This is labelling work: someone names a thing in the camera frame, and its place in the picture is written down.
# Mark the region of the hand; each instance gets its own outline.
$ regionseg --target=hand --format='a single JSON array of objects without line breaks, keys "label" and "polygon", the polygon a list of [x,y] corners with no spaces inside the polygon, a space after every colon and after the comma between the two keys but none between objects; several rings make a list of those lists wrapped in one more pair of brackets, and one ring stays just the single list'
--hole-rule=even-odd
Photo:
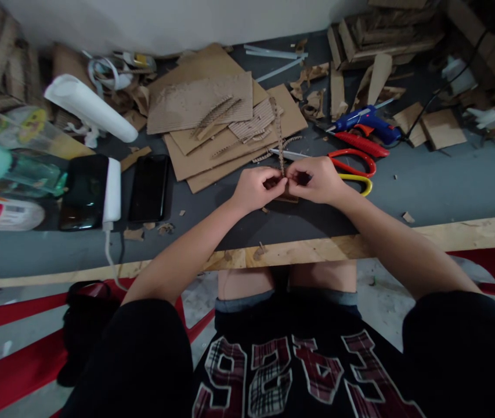
[{"label": "hand", "polygon": [[[308,176],[311,180],[303,185],[303,178]],[[342,181],[328,157],[308,157],[295,161],[287,168],[286,177],[291,194],[315,203],[332,204],[351,189]]]},{"label": "hand", "polygon": [[[234,207],[244,210],[246,214],[261,209],[271,200],[279,197],[286,189],[287,178],[282,178],[282,173],[276,168],[256,167],[241,172],[236,191],[230,199]],[[275,183],[267,189],[264,183]]]}]

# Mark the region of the smartphone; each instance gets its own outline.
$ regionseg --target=smartphone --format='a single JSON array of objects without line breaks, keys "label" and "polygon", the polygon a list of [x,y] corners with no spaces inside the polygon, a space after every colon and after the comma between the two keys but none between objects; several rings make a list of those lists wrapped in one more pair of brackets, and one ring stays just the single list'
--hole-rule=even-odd
[{"label": "smartphone", "polygon": [[77,157],[67,167],[67,193],[62,199],[58,229],[76,231],[98,228],[104,214],[108,157]]},{"label": "smartphone", "polygon": [[167,155],[144,156],[137,160],[129,207],[130,222],[164,219],[168,165]]}]

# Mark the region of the black cable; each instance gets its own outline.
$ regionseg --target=black cable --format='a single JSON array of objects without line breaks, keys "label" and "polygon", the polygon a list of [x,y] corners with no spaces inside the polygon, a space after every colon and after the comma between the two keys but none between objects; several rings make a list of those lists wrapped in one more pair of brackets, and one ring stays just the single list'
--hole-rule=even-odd
[{"label": "black cable", "polygon": [[435,100],[435,98],[439,95],[439,93],[441,93],[444,89],[446,89],[454,80],[456,80],[459,76],[461,76],[465,70],[468,69],[468,67],[472,64],[472,61],[474,60],[475,56],[477,55],[477,52],[479,50],[479,47],[481,45],[481,42],[483,42],[483,39],[485,38],[485,36],[487,35],[489,31],[487,29],[485,29],[485,31],[483,32],[483,34],[479,37],[477,43],[475,44],[475,47],[474,47],[474,51],[472,52],[472,55],[470,56],[467,64],[465,65],[465,67],[462,69],[462,71],[460,71],[458,73],[457,76],[455,76],[452,80],[450,81],[447,81],[446,84],[444,86],[441,87],[440,90],[437,91],[437,93],[434,93],[429,102],[427,102],[427,104],[423,107],[423,109],[421,110],[420,114],[417,116],[417,118],[415,119],[415,122],[414,124],[411,126],[411,128],[408,130],[408,132],[406,133],[406,136],[405,138],[406,139],[409,139],[410,137],[410,134],[411,132],[414,130],[415,126],[420,122],[420,119],[422,118],[422,116],[424,115],[425,111],[427,110],[427,108],[429,107],[429,105],[433,102],[433,100]]}]

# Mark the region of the yellow scissors handle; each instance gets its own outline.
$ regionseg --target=yellow scissors handle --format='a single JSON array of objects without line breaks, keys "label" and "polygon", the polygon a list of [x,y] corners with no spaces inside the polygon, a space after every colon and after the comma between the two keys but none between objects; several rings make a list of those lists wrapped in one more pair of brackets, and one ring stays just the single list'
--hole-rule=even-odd
[{"label": "yellow scissors handle", "polygon": [[373,182],[366,177],[358,176],[355,174],[338,174],[342,180],[353,180],[365,183],[365,190],[362,191],[362,196],[367,196],[371,193],[373,188]]}]

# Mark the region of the gray table surface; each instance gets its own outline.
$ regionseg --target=gray table surface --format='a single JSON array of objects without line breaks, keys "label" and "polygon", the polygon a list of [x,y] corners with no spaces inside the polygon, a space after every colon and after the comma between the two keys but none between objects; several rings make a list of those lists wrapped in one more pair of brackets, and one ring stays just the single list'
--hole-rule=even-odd
[{"label": "gray table surface", "polygon": [[[306,51],[308,63],[322,64],[331,59],[325,32],[302,34],[293,37],[257,42],[254,45],[290,51],[291,44],[309,37]],[[237,46],[232,57],[253,77],[260,77],[286,63],[283,59],[253,57],[245,55],[242,46]],[[388,85],[406,87],[401,100],[389,105],[388,116],[420,101],[429,99],[431,92],[443,81],[427,71],[428,57],[418,56],[414,63],[400,66],[398,73],[415,71],[415,76],[389,82]],[[301,68],[295,66],[280,75],[263,81],[261,85],[271,88],[281,83],[288,84],[299,77]],[[346,71],[346,98],[353,100],[363,71]],[[328,77],[312,82],[310,91],[326,88],[326,109],[330,108]],[[431,109],[439,109],[438,102]],[[301,133],[303,139],[293,142],[288,149],[308,156],[324,155],[338,148],[347,147],[343,142],[330,138],[323,140],[323,133],[309,127]],[[377,164],[377,174],[372,178],[373,191],[369,199],[385,212],[396,218],[408,211],[415,224],[425,226],[495,217],[495,144],[480,145],[480,136],[466,130],[468,142],[446,149],[450,157],[433,152],[428,145],[411,148],[402,143],[392,149],[388,158]],[[128,145],[118,139],[100,140],[98,151],[121,160],[129,154]],[[130,144],[143,147],[149,145],[155,153],[167,153],[159,135],[140,133]],[[269,163],[277,165],[272,158]],[[350,159],[350,164],[358,166]],[[175,225],[171,235],[160,236],[156,230],[145,231],[144,241],[124,241],[121,231],[127,225],[127,211],[131,195],[134,168],[122,175],[122,220],[116,223],[112,233],[111,253],[117,262],[148,260],[156,256],[180,235],[206,217],[220,203],[232,195],[241,170],[217,181],[205,190],[191,194],[185,181],[177,182],[173,171],[169,177],[167,222]],[[355,233],[353,225],[333,208],[301,201],[299,204],[272,202],[267,206],[269,214],[256,211],[242,219],[224,237],[218,250],[256,246],[259,242],[273,244],[327,236]],[[45,229],[56,225],[51,216]],[[101,230],[63,233],[55,230],[30,232],[0,232],[0,278],[61,273],[107,265],[104,257],[104,234]]]}]

